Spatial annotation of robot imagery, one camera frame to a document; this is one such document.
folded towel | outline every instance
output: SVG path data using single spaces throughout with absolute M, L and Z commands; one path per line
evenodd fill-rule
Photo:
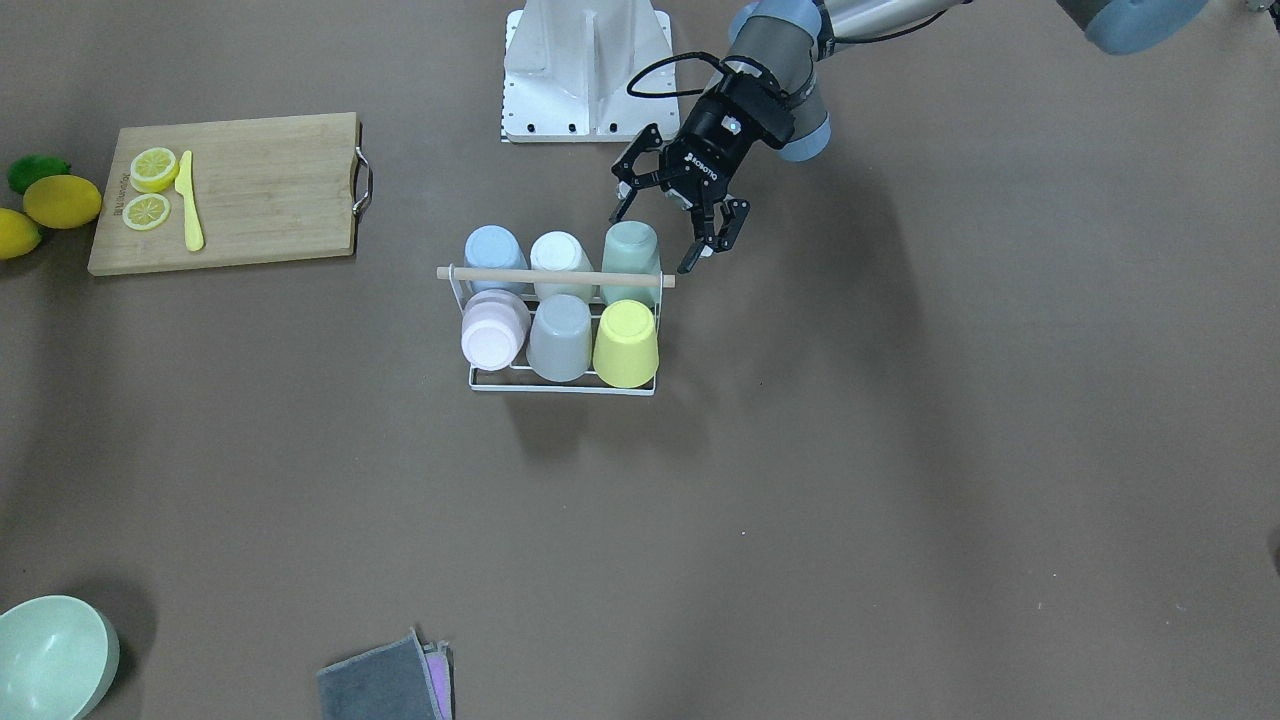
M 316 674 L 324 720 L 452 720 L 448 648 L 417 633 Z

bowl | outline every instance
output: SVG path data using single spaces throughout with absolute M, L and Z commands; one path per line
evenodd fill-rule
M 0 717 L 79 720 L 120 662 L 111 623 L 90 603 L 51 594 L 0 615 Z

gray tabletop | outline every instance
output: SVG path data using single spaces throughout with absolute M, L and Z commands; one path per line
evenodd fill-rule
M 722 53 L 737 5 L 659 9 Z M 831 147 L 748 159 L 657 396 L 516 397 L 434 268 L 486 223 L 598 260 L 621 150 L 498 141 L 516 6 L 4 9 L 5 163 L 355 110 L 378 173 L 351 259 L 0 266 L 0 606 L 116 623 L 95 717 L 319 717 L 410 625 L 462 720 L 1280 716 L 1267 18 L 1116 59 L 987 0 L 824 61 Z M 632 213 L 673 269 L 687 218 Z

citrus fruit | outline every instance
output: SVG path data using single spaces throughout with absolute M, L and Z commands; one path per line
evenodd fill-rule
M 40 245 L 40 227 L 17 210 L 0 208 L 0 260 L 31 252 Z
M 84 178 L 50 176 L 31 183 L 22 196 L 22 209 L 46 228 L 78 228 L 97 218 L 102 193 Z
M 138 152 L 129 163 L 129 184 L 138 192 L 160 192 L 178 177 L 178 158 L 168 147 Z
M 22 195 L 31 183 L 49 176 L 65 176 L 72 167 L 61 158 L 27 155 L 9 165 L 9 190 Z
M 140 195 L 124 206 L 123 217 L 129 229 L 148 231 L 169 219 L 169 199 L 155 192 Z

knife handle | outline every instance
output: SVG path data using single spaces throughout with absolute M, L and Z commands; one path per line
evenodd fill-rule
M 200 229 L 200 215 L 196 214 L 196 199 L 182 196 L 182 233 L 187 240 L 187 250 L 196 252 L 205 247 L 205 231 Z

